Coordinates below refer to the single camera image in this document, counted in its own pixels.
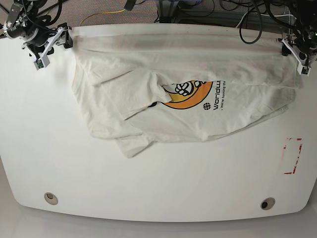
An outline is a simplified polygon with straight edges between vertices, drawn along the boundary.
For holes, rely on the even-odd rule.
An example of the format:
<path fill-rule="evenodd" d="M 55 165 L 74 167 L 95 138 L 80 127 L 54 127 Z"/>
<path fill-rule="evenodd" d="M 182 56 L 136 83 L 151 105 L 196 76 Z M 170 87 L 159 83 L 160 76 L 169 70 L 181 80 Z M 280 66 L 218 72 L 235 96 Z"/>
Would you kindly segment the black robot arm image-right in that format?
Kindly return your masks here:
<path fill-rule="evenodd" d="M 317 52 L 317 1 L 283 0 L 295 18 L 294 24 L 286 23 L 296 36 L 294 40 L 298 49 L 304 54 Z"/>

